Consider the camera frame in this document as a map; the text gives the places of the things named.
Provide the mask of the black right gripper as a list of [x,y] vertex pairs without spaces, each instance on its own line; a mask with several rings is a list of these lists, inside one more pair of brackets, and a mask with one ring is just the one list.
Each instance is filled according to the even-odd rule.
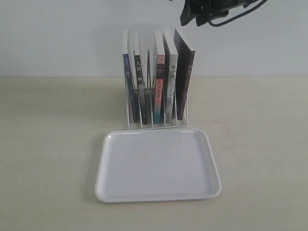
[[[212,14],[248,5],[250,5],[249,0],[186,0],[180,16],[180,23],[185,26],[195,19],[196,25],[202,26],[208,23]],[[207,7],[209,7],[210,14],[207,14]]]

